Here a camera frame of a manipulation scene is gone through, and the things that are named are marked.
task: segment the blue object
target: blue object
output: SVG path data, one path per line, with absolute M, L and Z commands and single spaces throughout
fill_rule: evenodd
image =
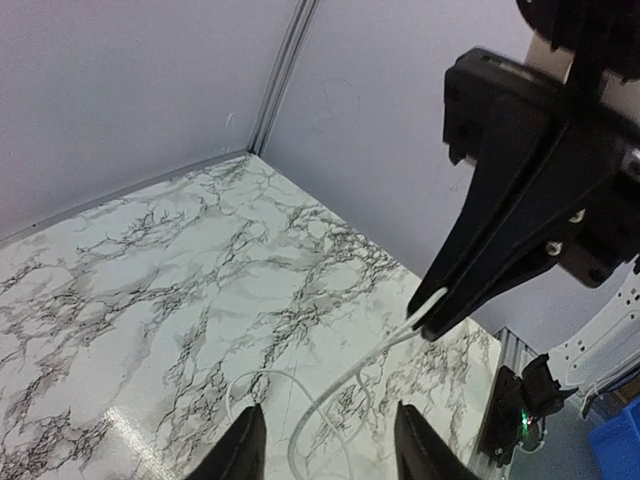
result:
M 589 434 L 603 480 L 640 479 L 640 398 Z

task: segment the floor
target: floor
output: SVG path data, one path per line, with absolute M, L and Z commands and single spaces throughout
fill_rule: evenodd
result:
M 418 283 L 252 156 L 9 245 L 0 251 L 0 478 L 183 478 L 230 424 L 223 396 L 235 377 L 281 369 L 319 394 L 402 323 Z M 396 478 L 399 400 L 466 461 L 499 349 L 468 320 L 367 367 L 375 407 L 353 444 L 358 478 Z M 287 439 L 306 398 L 287 379 L 255 374 L 232 399 L 235 415 L 262 403 L 266 480 L 290 478 Z M 363 404 L 350 384 L 326 411 L 348 435 Z M 336 447 L 314 420 L 300 464 L 313 470 Z M 326 478 L 344 472 L 338 456 Z

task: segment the white marble surface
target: white marble surface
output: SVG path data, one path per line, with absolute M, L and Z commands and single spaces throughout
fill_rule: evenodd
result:
M 229 425 L 233 378 L 286 370 L 317 395 L 404 319 L 418 279 L 257 157 L 173 179 L 0 251 L 0 478 L 179 479 Z M 393 419 L 413 402 L 463 459 L 499 345 L 471 321 L 365 369 L 375 408 L 353 445 L 358 478 L 396 478 Z M 283 378 L 259 401 L 267 480 L 290 478 L 287 438 L 307 401 Z M 327 406 L 348 434 L 364 395 Z M 313 468 L 337 443 L 303 434 Z M 345 478 L 336 457 L 323 478 Z

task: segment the white string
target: white string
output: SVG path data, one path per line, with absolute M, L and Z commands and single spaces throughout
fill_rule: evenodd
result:
M 231 413 L 231 389 L 239 380 L 245 377 L 255 375 L 255 374 L 260 374 L 260 373 L 285 376 L 288 379 L 290 379 L 293 383 L 295 383 L 298 387 L 300 387 L 300 390 L 302 390 L 302 392 L 307 397 L 309 402 L 311 402 L 311 406 L 307 409 L 307 411 L 303 414 L 300 421 L 297 423 L 293 431 L 293 435 L 289 440 L 289 446 L 287 448 L 287 458 L 289 461 L 289 468 L 291 469 L 291 473 L 293 474 L 296 480 L 314 480 L 317 478 L 344 479 L 344 477 L 340 474 L 335 474 L 335 473 L 320 474 L 320 472 L 329 464 L 331 460 L 333 460 L 333 458 L 335 458 L 336 455 L 338 455 L 340 452 L 343 452 L 346 463 L 347 463 L 348 479 L 354 480 L 353 464 L 351 462 L 351 455 L 349 454 L 349 450 L 347 447 L 355 440 L 355 438 L 360 434 L 360 432 L 362 432 L 363 428 L 367 423 L 368 414 L 373 409 L 373 397 L 369 389 L 366 387 L 366 385 L 362 381 L 362 377 L 361 377 L 362 369 L 365 366 L 367 366 L 369 363 L 371 363 L 373 360 L 375 360 L 380 354 L 389 350 L 391 347 L 398 345 L 399 343 L 405 342 L 407 340 L 410 340 L 411 338 L 414 338 L 416 335 L 418 335 L 419 331 L 415 331 L 415 332 L 411 331 L 410 333 L 407 333 L 407 332 L 412 330 L 413 325 L 416 324 L 420 319 L 422 319 L 422 317 L 424 317 L 429 312 L 429 310 L 431 310 L 435 306 L 435 304 L 447 293 L 447 291 L 448 290 L 446 288 L 441 288 L 436 293 L 434 293 L 431 296 L 431 298 L 429 298 L 429 300 L 427 300 L 422 307 L 420 307 L 413 315 L 411 315 L 405 323 L 403 323 L 400 327 L 395 329 L 387 338 L 385 338 L 383 341 L 378 343 L 376 347 L 374 347 L 367 355 L 362 357 L 362 359 L 360 359 L 344 375 L 342 375 L 340 378 L 338 378 L 338 380 L 333 382 L 331 386 L 327 388 L 322 393 L 322 395 L 320 395 L 320 397 L 318 397 L 317 400 L 313 398 L 309 390 L 307 390 L 307 388 L 297 378 L 295 378 L 293 375 L 290 375 L 289 373 L 284 372 L 282 370 L 258 369 L 258 370 L 253 370 L 247 373 L 243 373 L 239 377 L 235 378 L 228 385 L 227 391 L 225 393 L 225 407 L 227 410 L 227 415 L 229 417 L 229 420 L 233 422 L 233 415 Z M 336 428 L 335 425 L 333 425 L 333 423 L 331 423 L 331 421 L 327 418 L 327 416 L 322 412 L 320 407 L 336 391 L 342 388 L 354 376 L 356 377 L 356 381 L 358 382 L 360 389 L 364 392 L 366 396 L 367 403 L 366 403 L 365 413 L 362 417 L 362 421 L 360 422 L 360 425 L 353 432 L 353 434 L 351 434 L 351 436 L 349 436 L 349 438 L 345 440 L 345 438 L 342 436 L 340 431 Z M 296 465 L 295 456 L 298 451 L 298 441 L 300 439 L 300 434 L 302 433 L 302 430 L 309 422 L 309 419 L 311 418 L 311 416 L 316 412 L 320 415 L 322 420 L 327 424 L 331 432 L 336 436 L 336 438 L 340 442 L 340 448 L 336 450 L 331 456 L 329 456 L 322 463 L 322 465 L 320 465 L 320 467 L 318 467 L 311 474 L 310 477 L 305 478 L 300 472 L 300 470 L 298 469 L 298 466 Z

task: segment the wall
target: wall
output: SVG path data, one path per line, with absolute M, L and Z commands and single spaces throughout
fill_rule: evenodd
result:
M 8 0 L 0 239 L 246 147 L 296 0 Z
M 516 2 L 323 1 L 264 158 L 423 275 L 451 229 L 472 170 L 441 142 L 443 74 L 476 45 L 523 59 Z M 568 338 L 613 295 L 557 269 L 475 318 L 533 348 Z

